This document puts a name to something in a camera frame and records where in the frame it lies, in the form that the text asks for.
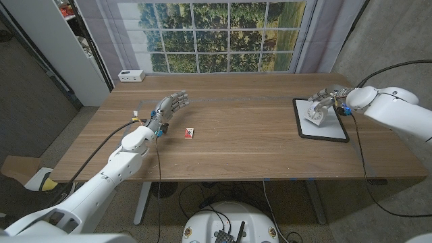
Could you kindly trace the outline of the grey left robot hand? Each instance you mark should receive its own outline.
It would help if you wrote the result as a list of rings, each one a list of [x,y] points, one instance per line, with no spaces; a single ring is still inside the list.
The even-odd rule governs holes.
[[[188,94],[185,90],[173,93],[170,96],[162,99],[151,112],[151,118],[144,124],[155,132],[157,136],[166,134],[168,131],[168,121],[172,118],[173,114],[189,105]]]

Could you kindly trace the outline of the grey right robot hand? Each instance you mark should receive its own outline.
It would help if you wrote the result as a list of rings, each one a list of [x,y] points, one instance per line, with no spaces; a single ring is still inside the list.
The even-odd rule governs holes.
[[[314,111],[324,111],[333,105],[340,106],[341,103],[345,103],[347,96],[353,90],[353,88],[332,84],[309,97],[308,101],[315,103],[312,105]]]

